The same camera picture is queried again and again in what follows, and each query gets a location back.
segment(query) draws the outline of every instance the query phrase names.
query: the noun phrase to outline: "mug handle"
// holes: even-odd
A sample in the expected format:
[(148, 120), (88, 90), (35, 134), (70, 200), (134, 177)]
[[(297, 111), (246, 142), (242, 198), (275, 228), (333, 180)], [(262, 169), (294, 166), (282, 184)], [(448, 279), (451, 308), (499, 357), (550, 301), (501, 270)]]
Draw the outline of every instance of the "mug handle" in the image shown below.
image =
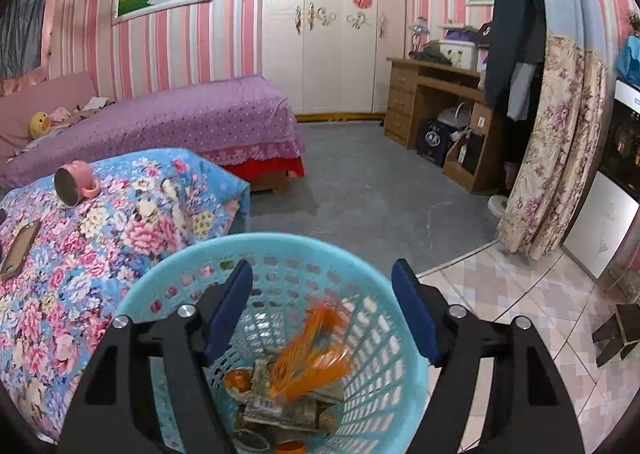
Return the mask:
[(94, 186), (90, 189), (82, 188), (80, 193), (83, 198), (94, 199), (100, 193), (100, 182), (94, 178)]

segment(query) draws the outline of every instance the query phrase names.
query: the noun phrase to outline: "turquoise laundry basket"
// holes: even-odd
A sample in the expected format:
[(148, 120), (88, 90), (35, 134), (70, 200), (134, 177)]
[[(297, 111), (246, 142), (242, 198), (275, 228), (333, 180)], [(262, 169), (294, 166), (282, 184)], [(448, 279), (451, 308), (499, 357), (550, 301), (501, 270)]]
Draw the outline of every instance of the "turquoise laundry basket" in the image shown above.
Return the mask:
[[(331, 437), (316, 436), (308, 452), (403, 453), (422, 419), (428, 362), (414, 344), (390, 281), (362, 259), (308, 237), (243, 233), (188, 247), (153, 267), (116, 310), (134, 322), (160, 319), (223, 283), (240, 259), (254, 271), (247, 306), (226, 354), (205, 370), (216, 406), (231, 430), (238, 404), (222, 384), (226, 371), (252, 366), (267, 346), (284, 347), (302, 329), (310, 298), (342, 300), (350, 313), (346, 343), (353, 370), (343, 378), (344, 403), (334, 407)], [(152, 361), (156, 410), (165, 443), (184, 451), (161, 359)]]

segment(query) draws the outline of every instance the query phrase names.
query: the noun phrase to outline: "wardrobe door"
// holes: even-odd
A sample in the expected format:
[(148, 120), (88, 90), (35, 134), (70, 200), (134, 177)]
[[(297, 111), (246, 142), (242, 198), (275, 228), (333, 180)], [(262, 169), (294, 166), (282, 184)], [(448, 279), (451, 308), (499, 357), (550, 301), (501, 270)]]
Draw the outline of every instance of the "wardrobe door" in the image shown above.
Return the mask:
[(378, 0), (342, 0), (342, 111), (371, 112)]
[(303, 112), (304, 7), (304, 0), (263, 0), (262, 6), (262, 75), (284, 93), (297, 114)]
[(386, 111), (391, 78), (391, 62), (386, 59), (402, 58), (404, 55), (404, 2), (405, 0), (378, 0), (373, 112)]
[(305, 0), (303, 13), (305, 114), (340, 112), (340, 0)]

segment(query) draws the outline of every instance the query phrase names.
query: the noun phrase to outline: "gray floor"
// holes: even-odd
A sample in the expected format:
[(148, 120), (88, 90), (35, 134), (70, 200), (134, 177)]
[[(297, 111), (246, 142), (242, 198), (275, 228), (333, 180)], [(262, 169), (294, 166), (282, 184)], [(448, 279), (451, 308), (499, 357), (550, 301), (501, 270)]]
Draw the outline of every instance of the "gray floor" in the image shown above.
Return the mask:
[(487, 198), (384, 137), (378, 122), (303, 123), (306, 177), (282, 196), (252, 196), (253, 231), (310, 235), (389, 274), (404, 257), (416, 272), (494, 238)]

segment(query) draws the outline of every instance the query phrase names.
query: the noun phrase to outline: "red bed skirt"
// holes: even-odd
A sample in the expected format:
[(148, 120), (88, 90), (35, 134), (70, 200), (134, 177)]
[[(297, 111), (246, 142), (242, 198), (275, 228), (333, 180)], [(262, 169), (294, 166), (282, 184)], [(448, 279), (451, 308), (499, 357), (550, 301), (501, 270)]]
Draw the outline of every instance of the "red bed skirt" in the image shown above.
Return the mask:
[[(206, 152), (202, 152), (200, 155), (204, 159), (209, 159)], [(301, 178), (305, 175), (302, 158), (271, 158), (265, 161), (248, 159), (239, 165), (223, 165), (222, 168), (245, 181), (254, 181), (262, 174), (279, 172), (280, 170), (286, 171), (290, 177)]]

